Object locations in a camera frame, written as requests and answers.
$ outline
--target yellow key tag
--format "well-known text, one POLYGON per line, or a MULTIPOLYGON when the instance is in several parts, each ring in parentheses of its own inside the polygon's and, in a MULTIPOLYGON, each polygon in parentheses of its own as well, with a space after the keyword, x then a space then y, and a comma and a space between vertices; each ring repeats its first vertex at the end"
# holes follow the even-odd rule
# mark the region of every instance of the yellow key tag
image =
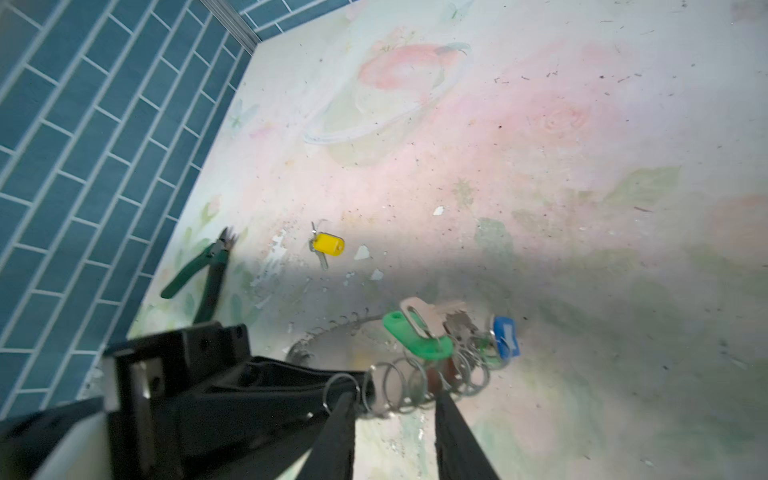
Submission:
POLYGON ((327 233, 318 233, 312 247, 333 257, 338 257, 344 251, 344 239, 327 233))

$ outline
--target green pliers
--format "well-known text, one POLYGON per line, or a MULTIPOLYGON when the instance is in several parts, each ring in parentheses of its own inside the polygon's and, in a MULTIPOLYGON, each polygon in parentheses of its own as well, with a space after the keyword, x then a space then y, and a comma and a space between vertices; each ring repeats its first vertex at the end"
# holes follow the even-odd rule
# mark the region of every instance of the green pliers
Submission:
POLYGON ((219 292, 224 281, 224 272, 227 271, 227 262, 230 259, 230 250, 234 247, 237 236, 227 227, 221 231, 219 238, 203 250, 203 253, 194 257, 191 262, 170 281, 160 296, 162 298, 172 298, 179 293, 195 273, 208 266, 208 278, 205 280, 205 291, 197 313, 192 323, 209 322, 214 317, 216 304, 219 302, 219 292))

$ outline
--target blue subway tile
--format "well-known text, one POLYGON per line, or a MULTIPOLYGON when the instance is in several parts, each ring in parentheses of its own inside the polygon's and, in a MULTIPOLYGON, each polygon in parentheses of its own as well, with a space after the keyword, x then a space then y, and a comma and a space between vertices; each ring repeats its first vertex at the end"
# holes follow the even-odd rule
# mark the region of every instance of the blue subway tile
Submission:
POLYGON ((1 145, 16 148, 53 88, 43 77, 26 68, 22 71, 0 103, 1 145))
POLYGON ((136 313, 139 311, 141 301, 144 298, 144 293, 147 292, 147 287, 151 278, 145 276, 139 276, 136 279, 134 288, 131 290, 131 295, 125 300, 125 307, 123 313, 120 314, 118 322, 114 326, 112 335, 109 338, 109 343, 124 342, 125 336, 128 334, 128 329, 131 328, 131 323, 136 317, 136 313))
POLYGON ((141 154, 134 168, 134 173, 131 174, 131 178, 123 189, 123 197, 128 197, 131 200, 137 202, 143 202, 144 197, 147 196, 150 185, 154 181, 154 176, 157 171, 160 170, 160 165, 163 163, 165 157, 165 150, 158 147, 155 144, 147 142, 147 146, 144 148, 144 153, 141 154))
POLYGON ((10 10, 0 15, 0 84, 37 33, 37 28, 10 10))
POLYGON ((46 118, 74 132, 106 77, 93 65, 81 61, 46 118))
POLYGON ((192 187, 194 187, 194 183, 197 180, 197 175, 199 173, 200 171, 197 168, 190 167, 190 169, 187 170, 187 175, 184 176, 184 181, 181 182, 181 185, 176 192, 176 197, 170 206, 168 215, 171 215, 174 218, 181 216, 181 211, 184 209, 184 205, 187 202, 187 198, 190 196, 190 192, 192 191, 192 187))
POLYGON ((0 198, 0 225, 2 225, 0 228, 0 250, 5 249, 11 235, 16 231, 16 226, 22 221, 26 212, 27 207, 25 205, 0 198))
POLYGON ((208 15, 210 15, 210 10, 208 10, 200 0, 192 0, 192 3, 190 3, 190 12, 194 13, 194 16, 198 17, 203 23, 205 23, 208 19, 208 15))
POLYGON ((114 205, 112 214, 107 219, 107 224, 99 234, 98 240, 91 252, 91 260, 102 263, 112 263, 114 255, 118 252, 120 244, 131 228, 139 207, 129 204, 127 201, 118 200, 114 205))
POLYGON ((237 43, 235 37, 230 34, 227 34, 227 40, 224 41, 224 46, 227 47, 227 50, 229 50, 230 53, 235 56, 237 56, 237 52, 240 51, 240 44, 237 43))
POLYGON ((203 162, 205 162, 205 158, 208 156, 208 151, 210 150, 211 145, 214 144, 216 134, 219 133, 219 127, 221 126, 224 117, 227 115, 227 109, 229 108, 234 95, 235 92, 231 88, 227 87, 224 89, 224 95, 221 96, 219 106, 216 107, 216 111, 208 124, 208 129, 205 130, 205 135, 200 141, 197 153, 194 155, 194 160, 192 160, 192 163, 198 167, 203 166, 203 162))
POLYGON ((170 196, 174 194, 174 189, 166 184, 157 182, 154 185, 152 194, 144 204, 144 212, 141 213, 133 235, 145 240, 152 240, 152 235, 157 229, 157 224, 165 214, 165 207, 168 206, 170 196))
POLYGON ((243 74, 245 73, 246 68, 248 68, 249 62, 250 62, 250 55, 248 55, 247 52, 244 51, 243 54, 240 56, 240 61, 237 62, 235 71, 232 72, 232 78, 230 79, 230 83, 232 84, 233 87, 237 88, 238 86, 240 86, 240 80, 243 79, 243 74))
POLYGON ((160 231, 157 232, 157 238, 152 243, 152 248, 149 250, 147 260, 144 262, 144 266, 141 267, 142 273, 154 275, 154 271, 157 269, 157 265, 160 262, 160 258, 163 257, 168 240, 170 240, 171 234, 174 232, 176 222, 170 218, 166 218, 163 225, 160 227, 160 231))
POLYGON ((39 248, 51 246, 82 189, 80 182, 56 175, 19 241, 39 248))
POLYGON ((192 15, 186 14, 176 29, 173 38, 168 42, 168 46, 163 52, 163 58, 168 60, 174 67, 181 68, 201 28, 202 26, 197 23, 197 20, 192 18, 192 15))
POLYGON ((45 398, 44 393, 25 392, 19 393, 16 396, 16 400, 13 401, 11 409, 8 410, 8 417, 19 417, 27 415, 28 413, 37 412, 40 409, 40 404, 45 398))
POLYGON ((256 24, 253 23, 253 20, 250 19, 247 13, 243 13, 240 17, 243 19, 244 22, 248 24, 249 27, 251 27, 251 29, 256 28, 256 24))
POLYGON ((69 137, 61 132, 41 125, 5 181, 2 191, 32 201, 68 140, 69 137))
POLYGON ((28 353, 0 353, 0 405, 11 395, 18 374, 22 372, 28 353))
POLYGON ((174 84, 174 80, 176 80, 176 72, 159 61, 142 95, 155 105, 162 105, 171 85, 174 84))
POLYGON ((120 0, 118 6, 112 11, 112 15, 121 24, 133 30, 147 10, 150 0, 120 0))
POLYGON ((205 33, 203 33, 203 37, 200 39, 200 43, 197 44, 196 52, 205 58, 205 61, 211 63, 225 33, 227 33, 227 30, 222 24, 215 18, 212 18, 205 29, 205 33))
POLYGON ((273 20, 277 20, 288 13, 288 8, 283 4, 283 0, 269 0, 263 2, 258 7, 250 10, 248 15, 256 22, 258 27, 266 25, 273 20))
POLYGON ((53 395, 48 400, 48 408, 65 405, 76 400, 75 397, 80 392, 80 387, 83 385, 95 357, 96 355, 85 354, 69 357, 69 362, 64 367, 64 372, 61 374, 56 390, 54 390, 53 395))
POLYGON ((219 98, 219 92, 221 92, 221 88, 230 77, 230 71, 234 62, 234 58, 230 57, 225 51, 222 51, 219 54, 219 58, 216 59, 214 66, 211 67, 203 91, 214 100, 219 98))
POLYGON ((58 305, 57 296, 30 295, 27 304, 13 327, 13 331, 5 341, 5 346, 12 349, 33 349, 35 344, 51 318, 51 314, 58 305))
POLYGON ((97 303, 91 318, 88 320, 88 325, 80 336, 78 350, 99 350, 101 342, 104 341, 104 335, 109 330, 114 314, 117 311, 117 305, 97 303))
POLYGON ((21 13, 42 25, 48 20, 48 16, 53 12, 59 0, 11 0, 11 3, 21 13))
POLYGON ((173 28, 174 22, 179 18, 179 13, 181 13, 185 3, 187 0, 158 0, 154 7, 154 14, 173 28))
POLYGON ((98 32, 94 44, 91 45, 85 56, 104 70, 110 71, 130 37, 131 35, 114 20, 107 18, 101 31, 98 32))
POLYGON ((93 112, 61 169, 87 180, 117 127, 118 123, 107 115, 93 112))
POLYGON ((108 0, 73 0, 29 64, 49 77, 61 78, 107 3, 108 0))
POLYGON ((131 116, 123 126, 123 131, 120 132, 120 137, 112 146, 112 153, 123 160, 132 162, 139 151, 141 142, 149 131, 149 127, 152 126, 155 115, 157 115, 157 110, 152 105, 143 100, 137 101, 131 116))
POLYGON ((104 164, 101 165, 75 216, 89 222, 100 223, 127 170, 128 166, 121 161, 112 157, 104 159, 104 164))
POLYGON ((45 255, 42 253, 15 248, 8 261, 5 262, 5 266, 0 271, 0 292, 2 292, 0 331, 11 319, 11 315, 21 301, 32 277, 37 273, 43 258, 45 255))
POLYGON ((283 31, 289 31, 291 28, 297 27, 302 23, 307 23, 309 20, 313 20, 328 12, 332 12, 344 5, 349 5, 349 2, 347 0, 327 0, 327 2, 320 3, 286 18, 280 22, 280 28, 283 29, 283 31))
POLYGON ((192 57, 166 105, 162 118, 152 132, 153 139, 163 145, 170 145, 207 69, 208 67, 199 58, 192 57))
POLYGON ((128 104, 131 103, 131 98, 147 75, 157 50, 160 49, 167 35, 168 30, 163 24, 153 17, 147 20, 147 24, 139 33, 134 46, 131 47, 131 51, 126 55, 123 64, 104 93, 99 106, 115 117, 123 117, 128 104))
POLYGON ((64 292, 95 233, 96 229, 90 225, 70 222, 51 262, 45 267, 45 272, 38 282, 38 289, 64 292))
POLYGON ((125 244, 125 249, 114 266, 109 281, 107 281, 107 286, 101 294, 102 300, 113 300, 116 302, 123 300, 123 295, 125 295, 128 287, 131 285, 131 280, 134 279, 134 274, 138 270, 139 263, 146 249, 146 243, 137 242, 136 240, 129 240, 125 244))
POLYGON ((190 113, 190 117, 187 119, 187 126, 197 134, 202 133, 203 128, 205 128, 205 122, 208 121, 208 117, 210 116, 210 111, 213 109, 214 104, 203 95, 200 95, 197 97, 197 101, 192 108, 192 113, 190 113))
POLYGON ((277 25, 271 25, 267 28, 262 28, 261 30, 256 32, 257 37, 259 37, 259 40, 261 41, 267 41, 272 37, 276 37, 277 35, 280 35, 282 32, 277 27, 277 25))
POLYGON ((25 389, 44 389, 51 385, 106 274, 107 269, 100 266, 88 264, 83 266, 61 312, 56 317, 48 338, 40 348, 35 364, 24 381, 25 389))
POLYGON ((165 162, 160 178, 174 185, 177 184, 181 174, 184 172, 184 168, 192 158, 192 150, 194 150, 196 143, 197 138, 194 135, 186 130, 182 130, 179 139, 176 141, 174 151, 171 152, 168 160, 165 162))

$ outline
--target paint chip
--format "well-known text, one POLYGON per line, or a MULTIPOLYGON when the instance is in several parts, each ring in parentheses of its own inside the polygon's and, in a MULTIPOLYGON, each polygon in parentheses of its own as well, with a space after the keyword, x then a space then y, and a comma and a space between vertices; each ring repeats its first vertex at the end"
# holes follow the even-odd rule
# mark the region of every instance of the paint chip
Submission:
POLYGON ((368 251, 368 247, 360 245, 360 248, 357 249, 357 253, 355 253, 355 260, 364 260, 370 257, 371 253, 368 251))

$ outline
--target blue tile wall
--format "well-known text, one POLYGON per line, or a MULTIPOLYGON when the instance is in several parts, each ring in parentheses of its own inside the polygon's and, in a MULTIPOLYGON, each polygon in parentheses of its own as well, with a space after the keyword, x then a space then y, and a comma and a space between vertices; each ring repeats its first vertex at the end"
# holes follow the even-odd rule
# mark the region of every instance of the blue tile wall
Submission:
POLYGON ((0 1, 0 419, 125 339, 249 60, 199 0, 0 1))
POLYGON ((356 0, 230 0, 261 41, 356 0))

